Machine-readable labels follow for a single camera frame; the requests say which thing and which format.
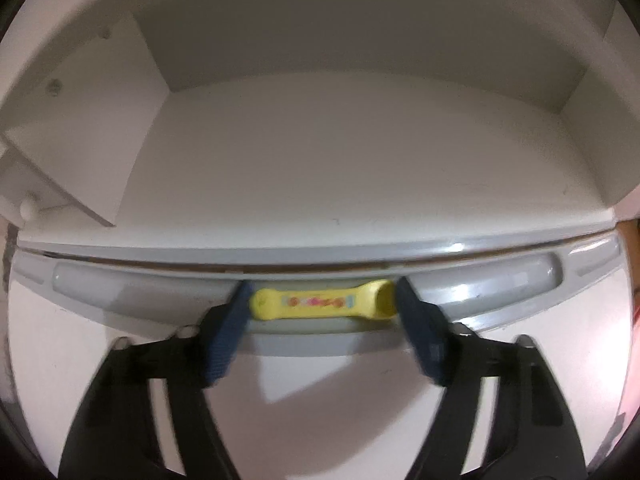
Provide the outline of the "yellow plastic spoon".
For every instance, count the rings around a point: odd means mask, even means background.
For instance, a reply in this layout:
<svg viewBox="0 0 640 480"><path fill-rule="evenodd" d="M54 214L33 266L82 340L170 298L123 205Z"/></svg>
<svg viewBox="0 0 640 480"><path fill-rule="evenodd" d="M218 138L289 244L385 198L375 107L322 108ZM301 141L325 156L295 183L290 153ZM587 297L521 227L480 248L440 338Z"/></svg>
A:
<svg viewBox="0 0 640 480"><path fill-rule="evenodd" d="M364 318L387 321L397 314L395 285L377 280L357 287L320 290L262 288L250 298L258 321Z"/></svg>

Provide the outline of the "grey plastic tray rim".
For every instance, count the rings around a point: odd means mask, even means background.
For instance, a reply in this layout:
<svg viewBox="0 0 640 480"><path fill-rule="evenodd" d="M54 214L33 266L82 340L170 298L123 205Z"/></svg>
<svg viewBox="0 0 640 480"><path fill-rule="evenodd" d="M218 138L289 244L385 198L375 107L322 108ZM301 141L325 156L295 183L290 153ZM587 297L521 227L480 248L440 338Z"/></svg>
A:
<svg viewBox="0 0 640 480"><path fill-rule="evenodd" d="M20 250L12 278L91 322L149 339L198 322L209 308L224 304L239 281L274 289L288 304L304 292L339 289L344 306L351 307L356 287L408 278L418 296L451 322L477 333L523 323L534 338L540 338L546 314L574 327L578 312L605 311L603 301L588 304L597 285L625 289L628 282L625 249L615 233L498 256L311 273L145 269Z"/></svg>

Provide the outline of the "white shelf cabinet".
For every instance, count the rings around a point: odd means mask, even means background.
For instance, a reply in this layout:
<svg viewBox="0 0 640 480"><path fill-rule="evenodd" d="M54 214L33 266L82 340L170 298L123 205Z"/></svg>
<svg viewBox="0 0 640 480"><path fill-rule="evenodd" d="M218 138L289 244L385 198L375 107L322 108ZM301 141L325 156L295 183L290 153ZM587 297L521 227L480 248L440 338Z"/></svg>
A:
<svg viewBox="0 0 640 480"><path fill-rule="evenodd" d="M11 0L21 248L454 258L639 213L637 0Z"/></svg>

